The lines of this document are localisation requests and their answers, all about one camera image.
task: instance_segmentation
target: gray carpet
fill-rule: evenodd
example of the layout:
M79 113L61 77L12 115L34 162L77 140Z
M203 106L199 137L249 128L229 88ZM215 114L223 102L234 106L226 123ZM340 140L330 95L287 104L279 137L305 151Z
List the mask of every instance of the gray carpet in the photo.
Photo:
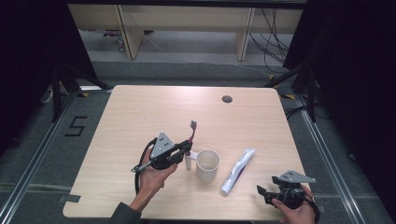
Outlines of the gray carpet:
M237 86L259 87L268 83L265 66L215 65L208 63L93 63L98 77L107 84L130 85L188 85L188 86ZM286 71L271 67L272 70ZM88 85L85 80L78 81ZM291 80L277 86L279 93L290 93ZM49 147L33 185L24 196L11 223L106 223L107 219L70 219L62 214L64 203L60 198L67 195L73 186L79 166L82 164L93 133L106 106L109 93L90 93L77 97L69 108L55 140ZM297 107L296 100L281 100L285 109ZM21 136L21 145L8 150L0 159L0 203L10 193L9 183L16 183L27 162L39 145L52 119L51 105L37 109L36 114ZM356 197L368 223L392 223L382 203L376 197L370 183L358 164L346 157L347 146L338 135L324 107L316 107L317 125L337 165ZM69 126L74 117L75 124L85 126L80 136L66 136L78 130ZM305 172L317 180L311 185L318 206L322 211L320 223L350 223L349 216L332 183L329 173L318 153L315 142L306 128L300 112L289 118L289 125L298 148Z

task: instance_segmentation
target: person's right hand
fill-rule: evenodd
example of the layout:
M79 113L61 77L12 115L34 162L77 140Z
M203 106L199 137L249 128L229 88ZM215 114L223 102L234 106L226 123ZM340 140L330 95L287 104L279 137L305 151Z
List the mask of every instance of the person's right hand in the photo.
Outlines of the person's right hand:
M314 198L312 192L306 186L303 185L303 189L307 195L312 199ZM312 201L311 198L307 196L305 197L309 201ZM285 217L279 220L280 223L315 224L315 212L306 201L303 201L301 206L296 209L289 209L285 204L280 203L277 199L273 199L272 203L285 215Z

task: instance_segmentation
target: table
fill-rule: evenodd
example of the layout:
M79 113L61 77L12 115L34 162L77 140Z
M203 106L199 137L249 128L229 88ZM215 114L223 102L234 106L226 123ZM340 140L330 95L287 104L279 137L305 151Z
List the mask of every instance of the table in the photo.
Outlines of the table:
M222 97L233 98L224 103ZM160 132L174 143L191 135L193 151L220 155L217 177L201 183L185 162L165 181L142 218L200 220L275 220L280 212L264 203L256 186L278 191L272 175L304 174L290 127L273 89L177 86L117 86L81 165L67 202L67 217L110 217L119 202L135 196L134 173L144 147ZM228 196L221 185L245 148L256 152Z

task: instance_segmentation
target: black sleeve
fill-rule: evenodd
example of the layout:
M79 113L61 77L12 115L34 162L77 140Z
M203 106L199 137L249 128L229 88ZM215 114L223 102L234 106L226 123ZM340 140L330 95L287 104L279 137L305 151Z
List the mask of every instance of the black sleeve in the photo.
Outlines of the black sleeve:
M120 203L110 218L110 224L135 224L138 223L142 213L135 211L125 203Z

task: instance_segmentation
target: hand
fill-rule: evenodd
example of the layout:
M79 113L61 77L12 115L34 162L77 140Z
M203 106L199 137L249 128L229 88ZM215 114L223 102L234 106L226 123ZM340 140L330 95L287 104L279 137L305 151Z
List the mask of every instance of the hand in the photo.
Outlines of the hand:
M151 150L148 150L145 154L142 164L149 161L149 155ZM140 174L140 190L137 193L134 201L130 207L136 211L142 212L143 209L149 204L149 201L154 197L155 193L158 192L164 186L165 179L171 175L177 168L177 164L172 164L165 170L156 170L151 166L147 167Z
M303 185L303 189L307 195L309 195L313 199L312 192ZM282 219L279 220L280 223L289 223L289 224L315 224L315 212L312 207L308 204L308 202L303 201L300 207L292 210L289 209L285 204L279 203L277 199L273 199L272 203L276 208L278 208L284 215Z

